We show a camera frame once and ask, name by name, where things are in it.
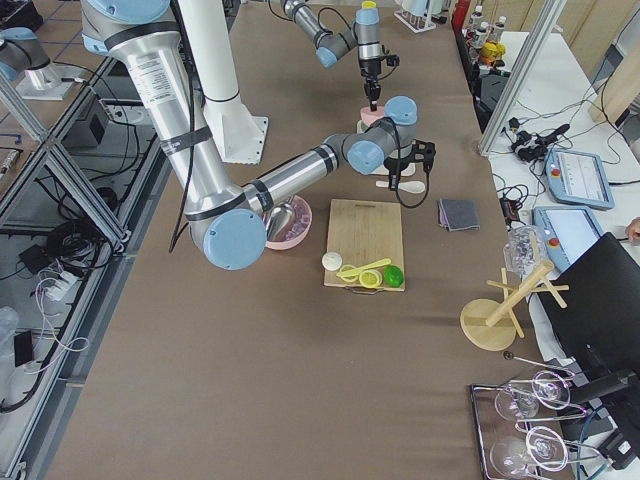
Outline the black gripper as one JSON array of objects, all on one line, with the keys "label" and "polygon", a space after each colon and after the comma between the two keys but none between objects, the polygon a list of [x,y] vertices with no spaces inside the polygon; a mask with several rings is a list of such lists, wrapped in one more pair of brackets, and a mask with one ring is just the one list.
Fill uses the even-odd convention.
[{"label": "black gripper", "polygon": [[360,73],[364,78],[364,91],[366,97],[369,99],[371,111],[376,111],[378,108],[377,100],[381,93],[379,76],[382,72],[383,62],[386,62],[387,66],[396,68],[400,64],[400,58],[396,54],[387,54],[382,57],[360,60]]},{"label": "black gripper", "polygon": [[433,142],[414,140],[410,146],[403,147],[398,153],[384,160],[384,167],[388,170],[388,188],[397,191],[401,172],[410,164],[421,164],[426,179],[429,179],[434,165],[436,146]]}]

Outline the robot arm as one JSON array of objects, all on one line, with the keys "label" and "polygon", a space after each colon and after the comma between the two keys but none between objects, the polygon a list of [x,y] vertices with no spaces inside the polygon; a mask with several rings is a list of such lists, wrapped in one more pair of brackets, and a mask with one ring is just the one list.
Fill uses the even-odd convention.
[{"label": "robot arm", "polygon": [[391,54],[380,41],[379,10],[373,1],[364,1],[355,19],[339,33],[326,28],[305,1],[281,1],[286,17],[299,25],[314,43],[316,56],[325,68],[335,65],[354,48],[357,49],[359,69],[364,79],[364,92],[371,111],[378,109],[381,93],[379,83],[382,63],[397,67],[399,56]]},{"label": "robot arm", "polygon": [[240,98],[221,3],[86,1],[82,16],[85,47],[127,68],[183,187],[179,223],[219,268],[254,263],[268,238],[263,215],[342,164],[364,175],[386,167],[391,184],[411,163],[433,165],[434,145],[416,137],[416,103],[396,96],[363,132],[331,135],[237,185],[225,166],[260,159],[267,121]]}]

